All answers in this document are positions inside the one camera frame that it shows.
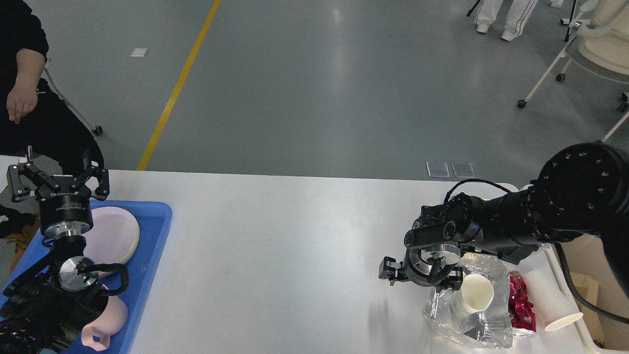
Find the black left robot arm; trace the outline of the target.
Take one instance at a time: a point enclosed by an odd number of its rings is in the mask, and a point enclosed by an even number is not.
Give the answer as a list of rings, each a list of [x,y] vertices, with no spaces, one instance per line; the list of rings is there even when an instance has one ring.
[[[79,332],[104,314],[105,302],[126,291],[128,269],[85,257],[93,227],[90,199],[106,200],[109,172],[85,161],[78,176],[49,175],[36,167],[33,148],[24,163],[7,168],[11,199],[38,201],[43,246],[49,253],[7,285],[1,307],[1,352],[66,350]]]

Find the seated person's hand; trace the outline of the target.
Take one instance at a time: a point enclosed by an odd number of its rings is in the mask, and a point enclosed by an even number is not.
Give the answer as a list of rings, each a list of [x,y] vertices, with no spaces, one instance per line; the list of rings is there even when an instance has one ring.
[[[9,121],[20,124],[22,118],[31,114],[38,102],[37,89],[16,84],[7,95],[6,109]]]

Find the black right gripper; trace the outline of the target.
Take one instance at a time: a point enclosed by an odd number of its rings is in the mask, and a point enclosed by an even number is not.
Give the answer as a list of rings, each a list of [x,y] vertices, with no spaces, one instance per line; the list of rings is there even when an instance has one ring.
[[[464,280],[460,262],[461,250],[456,244],[441,244],[426,249],[408,249],[402,263],[384,256],[379,265],[379,279],[393,286],[406,282],[436,287],[438,292],[452,289],[459,291]]]

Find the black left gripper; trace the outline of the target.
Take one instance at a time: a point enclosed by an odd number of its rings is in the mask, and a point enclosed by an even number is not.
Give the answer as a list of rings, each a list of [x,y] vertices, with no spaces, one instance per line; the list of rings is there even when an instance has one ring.
[[[92,229],[90,198],[106,200],[110,194],[109,170],[91,159],[89,150],[83,154],[83,170],[74,177],[74,191],[54,191],[55,179],[34,163],[34,150],[27,147],[24,163],[7,168],[10,199],[19,203],[31,197],[38,199],[41,234],[59,238],[63,233],[83,235]],[[87,182],[96,179],[91,189]]]

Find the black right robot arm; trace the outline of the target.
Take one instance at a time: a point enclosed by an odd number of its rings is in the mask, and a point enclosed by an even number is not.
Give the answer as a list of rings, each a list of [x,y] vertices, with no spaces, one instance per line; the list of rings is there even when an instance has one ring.
[[[542,244],[554,244],[573,296],[591,311],[627,324],[626,317],[577,293],[560,244],[582,235],[599,237],[616,281],[627,292],[628,190],[626,150],[601,141],[574,144],[549,159],[524,190],[505,190],[490,200],[449,190],[441,204],[422,206],[404,236],[403,260],[384,257],[379,278],[458,291],[463,282],[460,260],[467,253],[517,265]]]

